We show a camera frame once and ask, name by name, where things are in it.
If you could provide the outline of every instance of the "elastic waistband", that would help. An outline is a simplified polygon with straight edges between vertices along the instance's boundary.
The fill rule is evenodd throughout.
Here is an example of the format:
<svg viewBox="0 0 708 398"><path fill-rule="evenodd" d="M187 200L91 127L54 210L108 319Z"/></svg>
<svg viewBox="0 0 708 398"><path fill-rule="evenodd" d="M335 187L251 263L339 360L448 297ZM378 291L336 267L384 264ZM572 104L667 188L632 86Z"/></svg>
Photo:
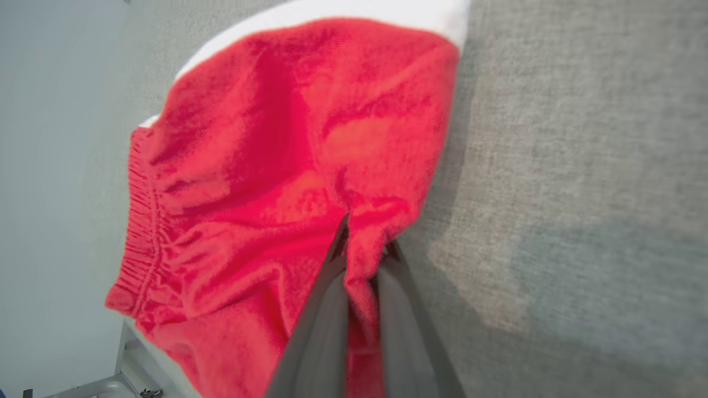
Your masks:
<svg viewBox="0 0 708 398"><path fill-rule="evenodd" d="M149 129L139 127L130 136L130 211L125 252L118 280L105 299L106 307L129 317L134 317L139 311L144 290L160 262L161 254L156 233L159 221L157 193L150 182L141 153L149 133Z"/></svg>

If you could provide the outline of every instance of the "white fabric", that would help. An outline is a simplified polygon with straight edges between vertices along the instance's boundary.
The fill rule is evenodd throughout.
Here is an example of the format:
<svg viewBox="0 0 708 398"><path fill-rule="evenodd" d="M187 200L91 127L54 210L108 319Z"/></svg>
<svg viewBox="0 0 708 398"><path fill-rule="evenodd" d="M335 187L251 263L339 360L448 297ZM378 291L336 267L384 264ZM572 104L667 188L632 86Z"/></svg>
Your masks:
<svg viewBox="0 0 708 398"><path fill-rule="evenodd" d="M139 127L150 127L152 126L153 123L155 123L155 120L160 117L160 114L158 113L157 115L150 116L145 120L143 123L140 123Z"/></svg>
<svg viewBox="0 0 708 398"><path fill-rule="evenodd" d="M300 0L271 8L209 40L177 73L175 80L243 37L289 28L324 18L366 18L405 28L427 30L462 50L470 0Z"/></svg>

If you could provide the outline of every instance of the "white wall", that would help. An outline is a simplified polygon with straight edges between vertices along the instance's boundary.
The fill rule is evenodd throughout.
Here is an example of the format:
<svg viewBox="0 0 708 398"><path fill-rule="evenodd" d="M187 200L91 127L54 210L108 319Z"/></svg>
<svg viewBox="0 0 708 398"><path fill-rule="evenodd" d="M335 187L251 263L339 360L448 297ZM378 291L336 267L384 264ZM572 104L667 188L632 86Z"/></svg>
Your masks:
<svg viewBox="0 0 708 398"><path fill-rule="evenodd" d="M122 0L0 0L0 389L112 375L122 319L91 275L82 210ZM120 259L113 266L118 269Z"/></svg>

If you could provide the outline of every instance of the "red shorts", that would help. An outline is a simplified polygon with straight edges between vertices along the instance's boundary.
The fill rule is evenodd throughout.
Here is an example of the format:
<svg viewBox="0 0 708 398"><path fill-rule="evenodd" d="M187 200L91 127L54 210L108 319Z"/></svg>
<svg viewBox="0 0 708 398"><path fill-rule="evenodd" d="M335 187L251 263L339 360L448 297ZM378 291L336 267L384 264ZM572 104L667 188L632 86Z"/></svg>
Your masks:
<svg viewBox="0 0 708 398"><path fill-rule="evenodd" d="M429 31L327 18L188 64L132 133L125 257L106 305L204 397L261 396L349 213L348 391L380 395L368 280L421 209L458 57Z"/></svg>

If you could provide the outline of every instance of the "gray fabric surface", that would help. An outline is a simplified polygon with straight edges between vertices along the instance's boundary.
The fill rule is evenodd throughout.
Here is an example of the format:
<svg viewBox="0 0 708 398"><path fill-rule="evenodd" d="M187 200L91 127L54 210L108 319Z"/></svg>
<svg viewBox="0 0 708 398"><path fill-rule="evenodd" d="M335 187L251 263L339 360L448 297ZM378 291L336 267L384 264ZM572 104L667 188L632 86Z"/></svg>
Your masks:
<svg viewBox="0 0 708 398"><path fill-rule="evenodd" d="M128 133L201 43L274 3L132 2L86 184L107 280ZM476 0L458 75L401 246L468 395L708 396L708 2Z"/></svg>

